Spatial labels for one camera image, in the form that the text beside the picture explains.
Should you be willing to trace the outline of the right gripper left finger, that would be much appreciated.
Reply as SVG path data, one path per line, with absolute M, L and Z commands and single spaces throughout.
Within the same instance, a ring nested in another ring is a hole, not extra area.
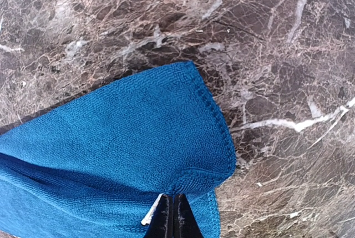
M 173 238 L 173 198 L 163 194 L 153 213 L 144 238 Z

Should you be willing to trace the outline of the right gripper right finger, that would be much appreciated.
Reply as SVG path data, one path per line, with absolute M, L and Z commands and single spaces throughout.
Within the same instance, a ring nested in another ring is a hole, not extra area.
M 185 194 L 174 198 L 174 238 L 203 238 Z

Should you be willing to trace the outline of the blue towel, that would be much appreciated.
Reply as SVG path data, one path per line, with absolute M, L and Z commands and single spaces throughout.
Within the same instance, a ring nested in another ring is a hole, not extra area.
M 185 194 L 219 237 L 215 188 L 235 171 L 225 118 L 192 62 L 114 81 L 1 135 L 1 230 L 143 237 L 160 194 Z

